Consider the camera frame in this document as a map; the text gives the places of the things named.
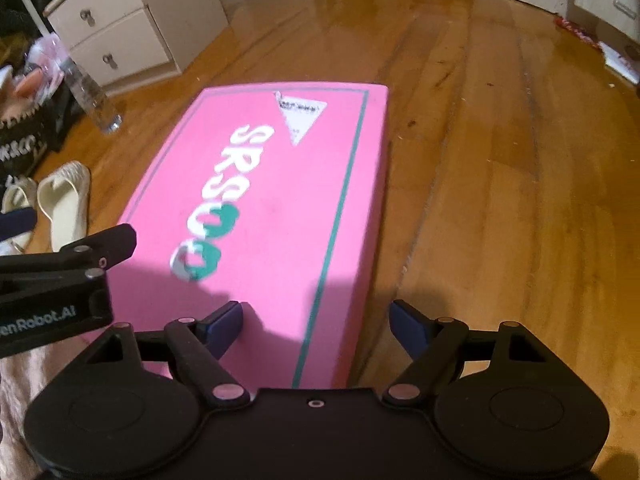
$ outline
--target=clear plastic bottle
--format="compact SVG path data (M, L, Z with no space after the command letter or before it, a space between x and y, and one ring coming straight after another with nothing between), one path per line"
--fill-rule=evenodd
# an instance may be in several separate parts
M117 130L122 117L100 85L70 57L60 63L60 70L65 73L65 82L76 101L95 125L105 134Z

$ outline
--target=metal pin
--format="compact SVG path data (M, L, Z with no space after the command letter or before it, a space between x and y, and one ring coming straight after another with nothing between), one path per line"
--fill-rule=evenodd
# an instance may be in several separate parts
M102 269L87 269L84 272L84 275L90 280L94 280L95 278L100 278L101 276L103 276L104 271Z
M240 384L219 384L213 388L213 395L220 400L234 400L242 397L244 388Z
M399 383L394 384L387 392L396 400L411 400L420 395L420 388L414 384Z

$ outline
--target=white slipper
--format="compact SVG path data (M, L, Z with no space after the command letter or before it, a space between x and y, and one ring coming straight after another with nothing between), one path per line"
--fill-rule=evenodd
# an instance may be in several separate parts
M7 186L2 197L2 213L9 213L16 209L25 207L35 207L36 203L36 183L30 178L20 177L13 184ZM33 237L33 231L28 231L15 238L7 240L17 253L23 253Z
M86 236L89 170L77 160L66 163L38 184L38 205L51 220L51 249Z

